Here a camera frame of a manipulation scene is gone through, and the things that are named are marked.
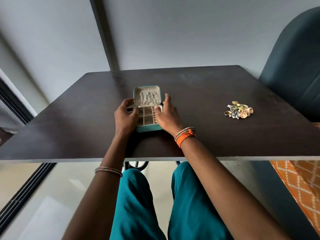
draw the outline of chair backrest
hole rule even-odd
[[[320,7],[281,32],[259,80],[311,122],[320,122]]]

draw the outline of teal pants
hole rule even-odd
[[[188,162],[174,171],[169,240],[233,239]],[[166,240],[161,231],[146,177],[128,169],[120,180],[111,240]]]

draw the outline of tabletop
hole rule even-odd
[[[87,73],[0,147],[0,162],[101,160],[115,133],[114,111],[143,85],[158,85],[163,98],[169,93],[183,125],[195,127],[220,159],[320,159],[318,129],[245,69],[229,65]],[[226,117],[232,101],[254,113]],[[125,154],[130,161],[183,157],[163,130],[134,132]]]

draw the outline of jewelry box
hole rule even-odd
[[[155,105],[163,110],[160,87],[157,85],[135,87],[133,98],[134,106],[139,109],[137,132],[162,130],[155,116]]]

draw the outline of orange woven bracelet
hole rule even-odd
[[[189,136],[195,136],[193,130],[191,130],[191,129],[189,129],[188,131],[182,133],[182,134],[177,138],[176,142],[177,142],[179,148],[180,148],[180,146],[181,146],[181,143],[182,143],[186,138],[188,138]]]

